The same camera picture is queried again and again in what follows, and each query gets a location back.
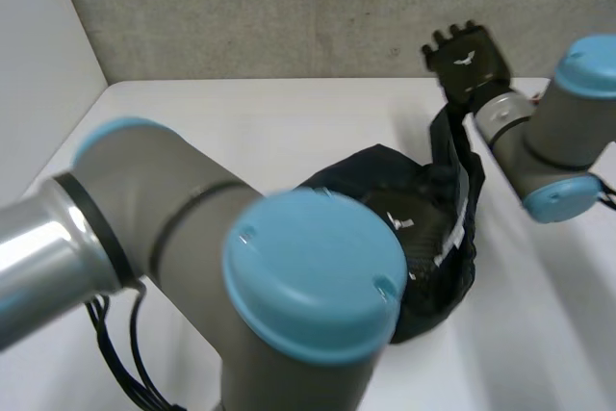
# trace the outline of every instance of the white tabletop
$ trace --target white tabletop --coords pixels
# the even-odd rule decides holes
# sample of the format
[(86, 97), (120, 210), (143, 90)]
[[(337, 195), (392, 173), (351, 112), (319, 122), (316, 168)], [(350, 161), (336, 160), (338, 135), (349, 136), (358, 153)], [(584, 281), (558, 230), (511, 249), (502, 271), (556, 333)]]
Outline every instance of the white tabletop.
[[(515, 82), (526, 94), (545, 85)], [(269, 193), (375, 143), (429, 162), (427, 126), (443, 104), (431, 79), (122, 83), (103, 93), (40, 177), (66, 168), (97, 125), (143, 116)], [(597, 206), (563, 224), (532, 223), (473, 130), (471, 138), (487, 175), (475, 285), (441, 326), (386, 349), (360, 411), (616, 409), (616, 217)], [(616, 183), (615, 150), (598, 172)], [(169, 399), (210, 411), (218, 356), (149, 287), (139, 327), (146, 367)], [(115, 297), (111, 310), (125, 363), (132, 296)], [(100, 358), (83, 308), (4, 353), (0, 373), (1, 409), (136, 409)]]

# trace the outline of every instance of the black cable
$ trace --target black cable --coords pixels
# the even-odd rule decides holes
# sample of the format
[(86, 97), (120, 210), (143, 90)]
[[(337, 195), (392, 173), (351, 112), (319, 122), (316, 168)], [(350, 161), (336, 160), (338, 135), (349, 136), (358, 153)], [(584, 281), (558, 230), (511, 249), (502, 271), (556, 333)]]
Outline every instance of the black cable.
[(105, 319), (109, 311), (109, 298), (106, 295), (102, 296), (103, 305), (101, 306), (98, 298), (93, 299), (86, 304), (92, 324), (96, 329), (96, 340), (101, 354), (110, 371), (115, 377), (115, 380), (130, 398), (140, 409), (144, 411), (165, 411), (158, 403), (152, 400), (147, 390), (124, 368), (122, 362), (117, 356), (116, 350), (109, 338)]
[(186, 411), (185, 408), (177, 404), (171, 405), (154, 386), (154, 383), (145, 370), (137, 340), (137, 317), (146, 291), (145, 286), (141, 282), (136, 283), (134, 288), (139, 293), (135, 299), (130, 319), (131, 350), (143, 384), (126, 371), (109, 338), (109, 332), (107, 331), (107, 325), (105, 323), (110, 307), (110, 300), (107, 295), (101, 296), (102, 303), (98, 297), (86, 303), (88, 315), (96, 330), (96, 340), (100, 352), (118, 385), (126, 396), (140, 409), (143, 411)]
[(600, 196), (599, 201), (604, 205), (609, 207), (611, 210), (616, 211), (616, 190), (607, 185), (600, 177), (595, 175), (595, 178), (599, 180), (602, 188), (602, 196)]
[(169, 409), (171, 404), (161, 395), (158, 391), (152, 379), (148, 375), (145, 370), (145, 366), (143, 365), (143, 360), (141, 359), (141, 353), (139, 351), (139, 343), (137, 342), (137, 316), (139, 314), (139, 309), (141, 307), (141, 303), (143, 302), (143, 298), (146, 294), (145, 285), (140, 281), (135, 283), (135, 289), (139, 292), (137, 294), (137, 298), (135, 299), (135, 304), (133, 305), (133, 310), (131, 312), (131, 321), (130, 321), (130, 337), (131, 337), (131, 351), (133, 352), (133, 359), (135, 360), (135, 366), (137, 367), (137, 372), (141, 380), (143, 381), (143, 385), (145, 388), (149, 390), (160, 402), (160, 404), (165, 409)]

